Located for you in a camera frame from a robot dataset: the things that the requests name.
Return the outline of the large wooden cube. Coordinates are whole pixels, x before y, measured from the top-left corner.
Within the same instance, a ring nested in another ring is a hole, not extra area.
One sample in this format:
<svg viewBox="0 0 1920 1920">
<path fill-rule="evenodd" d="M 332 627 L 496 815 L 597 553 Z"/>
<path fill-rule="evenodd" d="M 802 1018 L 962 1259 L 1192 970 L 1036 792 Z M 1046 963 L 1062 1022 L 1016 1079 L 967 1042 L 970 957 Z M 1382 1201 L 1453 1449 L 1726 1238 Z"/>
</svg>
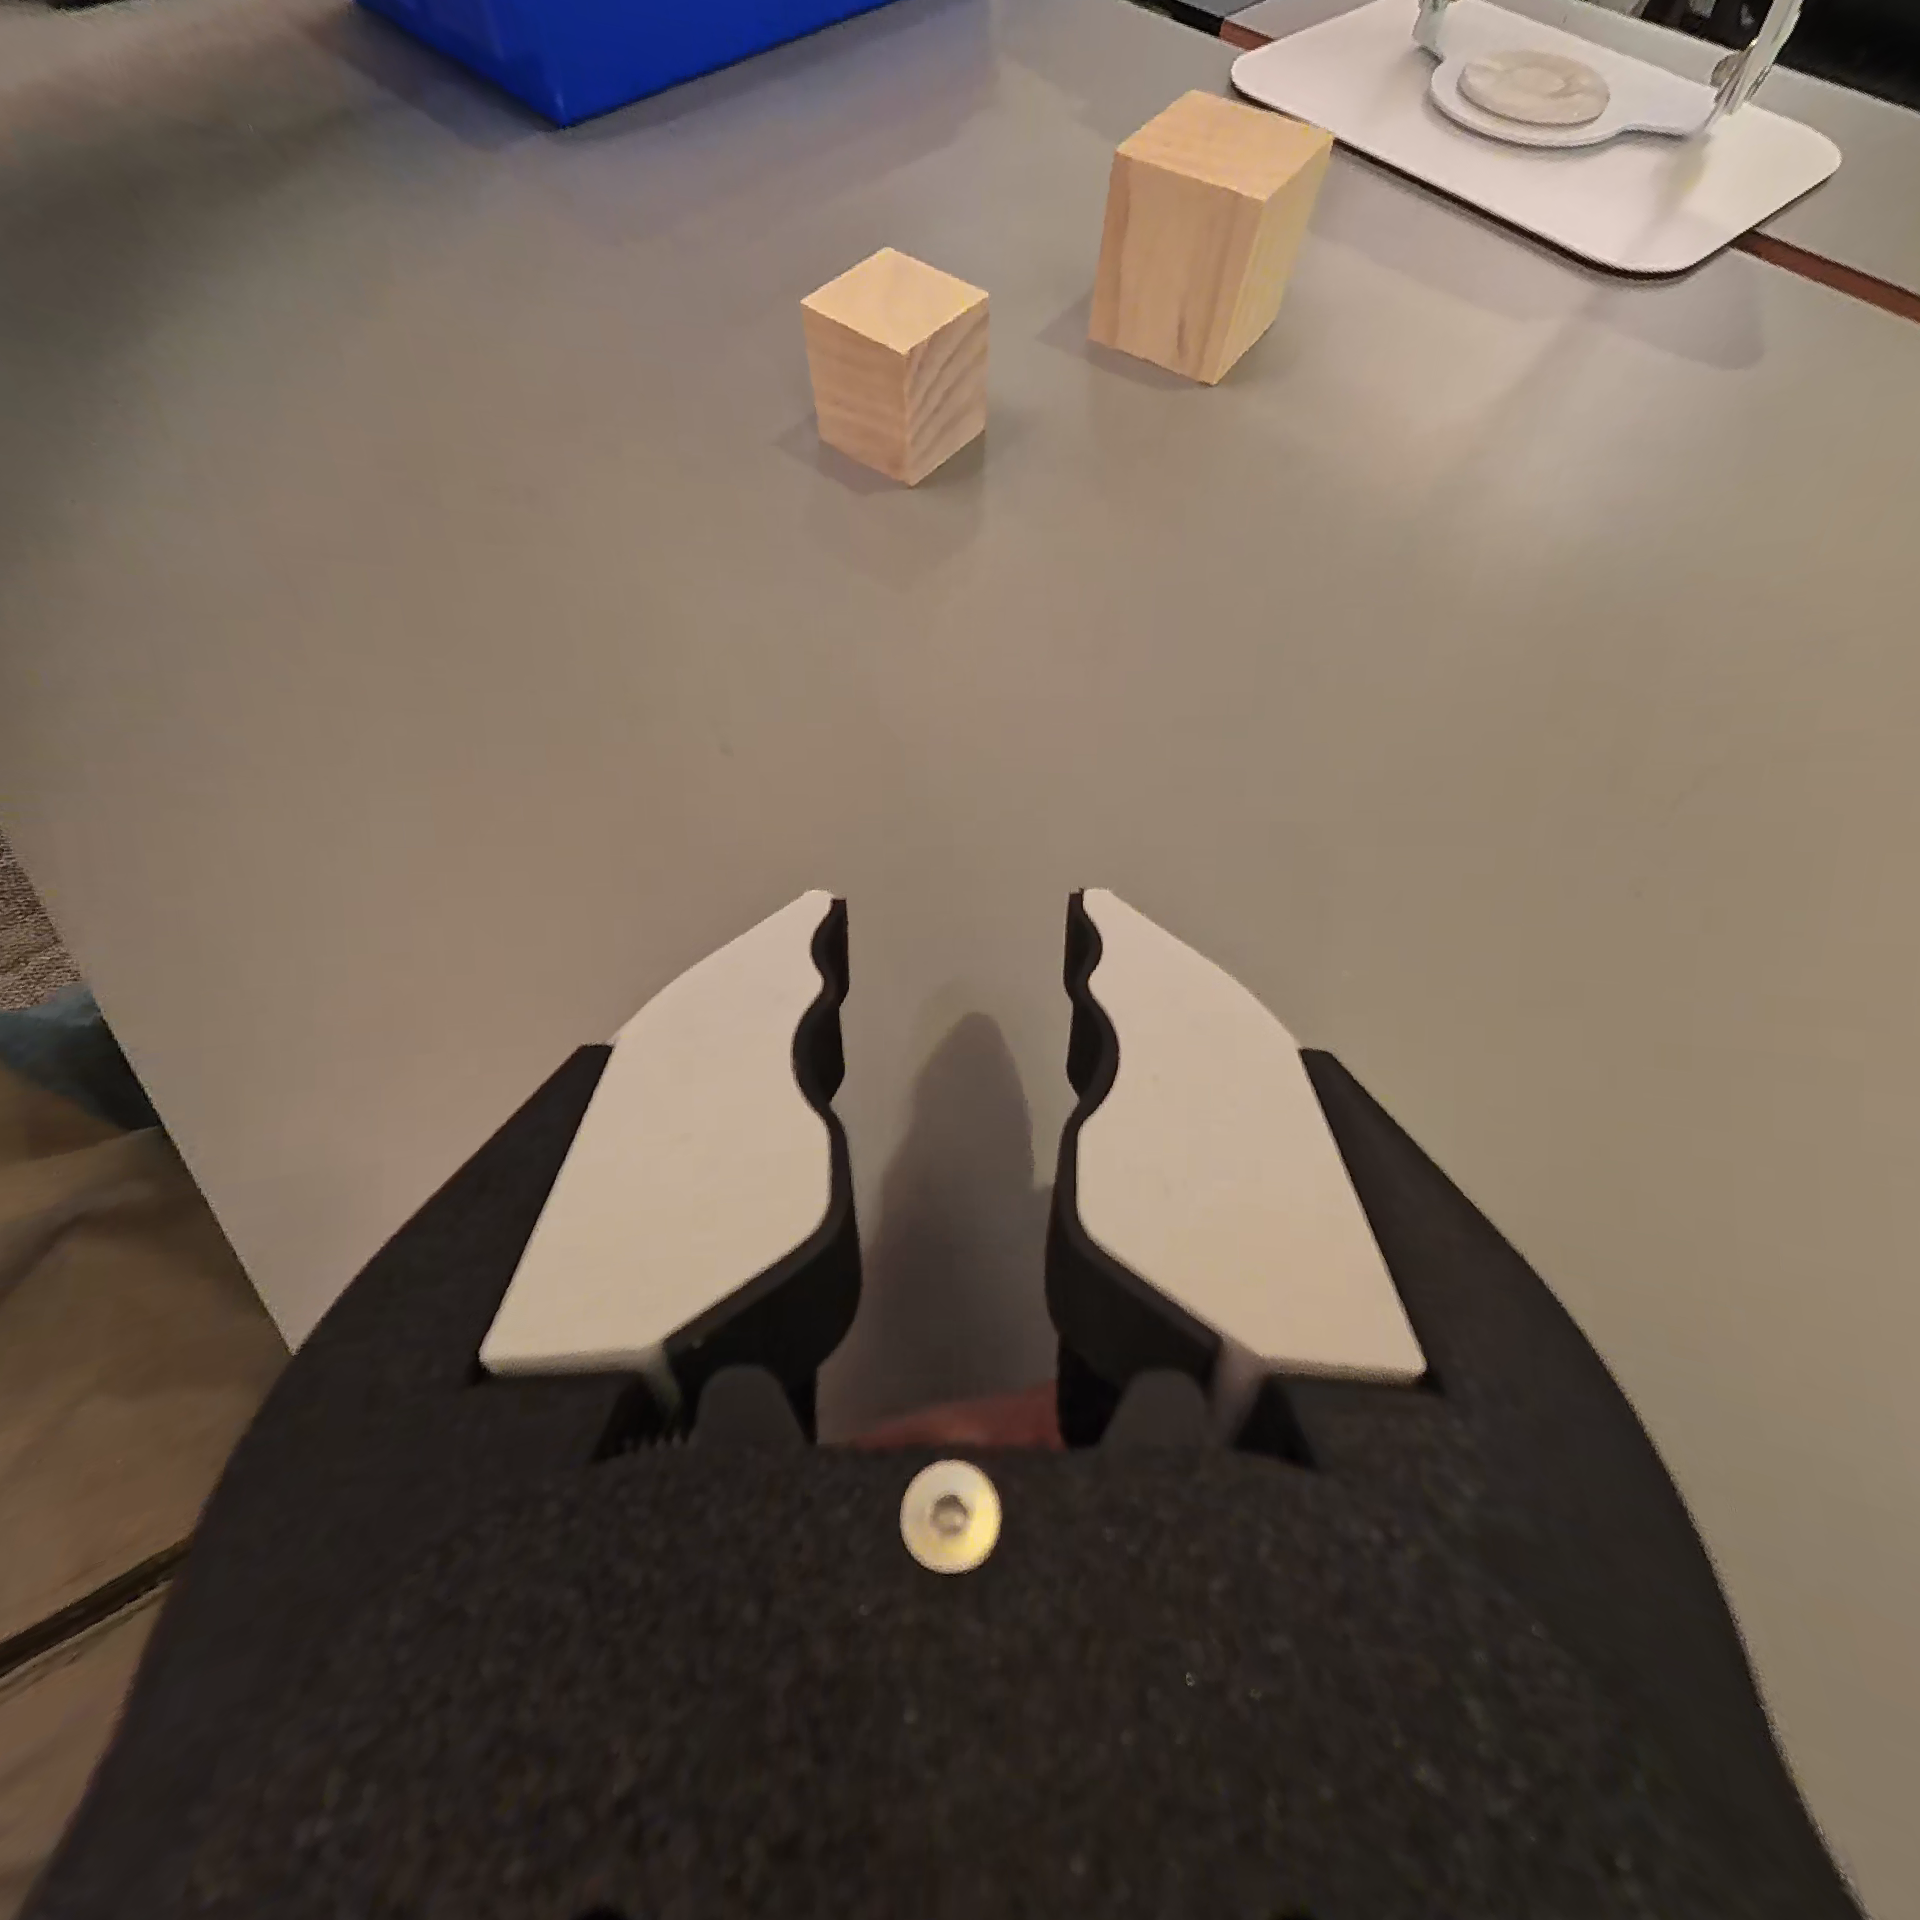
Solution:
<svg viewBox="0 0 1920 1920">
<path fill-rule="evenodd" d="M 1333 151 L 1326 129 L 1198 91 L 1125 139 L 1092 346 L 1220 382 L 1279 316 Z"/>
</svg>

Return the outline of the blue plastic bin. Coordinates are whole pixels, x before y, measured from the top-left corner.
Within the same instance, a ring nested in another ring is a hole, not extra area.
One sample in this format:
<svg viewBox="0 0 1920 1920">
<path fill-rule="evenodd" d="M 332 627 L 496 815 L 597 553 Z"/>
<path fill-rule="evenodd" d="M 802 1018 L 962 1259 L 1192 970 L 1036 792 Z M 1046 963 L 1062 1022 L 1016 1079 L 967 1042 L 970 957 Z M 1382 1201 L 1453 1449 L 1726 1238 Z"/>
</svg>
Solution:
<svg viewBox="0 0 1920 1920">
<path fill-rule="evenodd" d="M 877 3 L 365 3 L 553 126 L 654 99 Z"/>
</svg>

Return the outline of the white folding stand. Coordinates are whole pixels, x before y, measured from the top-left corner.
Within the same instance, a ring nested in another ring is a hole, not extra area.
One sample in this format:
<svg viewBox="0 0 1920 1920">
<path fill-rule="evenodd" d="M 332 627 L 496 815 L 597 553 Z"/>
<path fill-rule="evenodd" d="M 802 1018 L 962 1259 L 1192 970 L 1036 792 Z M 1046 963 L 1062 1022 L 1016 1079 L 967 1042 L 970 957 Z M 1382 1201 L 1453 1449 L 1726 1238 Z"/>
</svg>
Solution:
<svg viewBox="0 0 1920 1920">
<path fill-rule="evenodd" d="M 1601 4 L 1336 13 L 1234 61 L 1250 102 L 1584 266 L 1684 276 L 1821 190 L 1828 133 L 1760 104 L 1801 4 L 1731 49 Z"/>
</svg>

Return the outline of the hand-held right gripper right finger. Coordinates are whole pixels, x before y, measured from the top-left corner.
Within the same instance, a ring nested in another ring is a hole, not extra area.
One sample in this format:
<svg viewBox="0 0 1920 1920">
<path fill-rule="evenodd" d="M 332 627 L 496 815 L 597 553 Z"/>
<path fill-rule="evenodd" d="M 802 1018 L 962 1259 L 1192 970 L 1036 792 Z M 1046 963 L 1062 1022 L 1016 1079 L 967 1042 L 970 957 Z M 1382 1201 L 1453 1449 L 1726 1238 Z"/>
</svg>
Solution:
<svg viewBox="0 0 1920 1920">
<path fill-rule="evenodd" d="M 1427 1358 L 1293 1032 L 1111 889 L 1068 898 L 1043 1291 L 1109 1393 L 1145 1374 L 1412 1387 Z"/>
</svg>

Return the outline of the medium wooden cube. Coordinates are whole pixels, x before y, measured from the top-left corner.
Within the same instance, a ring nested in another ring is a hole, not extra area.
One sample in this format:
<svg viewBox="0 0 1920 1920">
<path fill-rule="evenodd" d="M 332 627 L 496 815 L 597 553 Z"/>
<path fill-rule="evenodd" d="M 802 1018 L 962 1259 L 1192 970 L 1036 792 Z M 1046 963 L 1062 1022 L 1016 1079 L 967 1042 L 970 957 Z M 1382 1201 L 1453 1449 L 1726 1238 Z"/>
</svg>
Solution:
<svg viewBox="0 0 1920 1920">
<path fill-rule="evenodd" d="M 917 486 L 979 440 L 989 413 L 989 294 L 881 248 L 801 301 L 819 434 Z"/>
</svg>

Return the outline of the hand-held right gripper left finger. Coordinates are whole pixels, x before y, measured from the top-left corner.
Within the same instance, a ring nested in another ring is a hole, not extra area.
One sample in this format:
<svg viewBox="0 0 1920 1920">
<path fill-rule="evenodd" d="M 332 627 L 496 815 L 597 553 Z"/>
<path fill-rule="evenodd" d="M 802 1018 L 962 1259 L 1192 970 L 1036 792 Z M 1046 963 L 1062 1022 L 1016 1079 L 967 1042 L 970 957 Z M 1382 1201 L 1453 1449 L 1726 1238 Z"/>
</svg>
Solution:
<svg viewBox="0 0 1920 1920">
<path fill-rule="evenodd" d="M 747 1365 L 810 1400 L 860 1298 L 844 1076 L 848 911 L 804 893 L 612 1037 L 479 1347 L 492 1380 Z"/>
</svg>

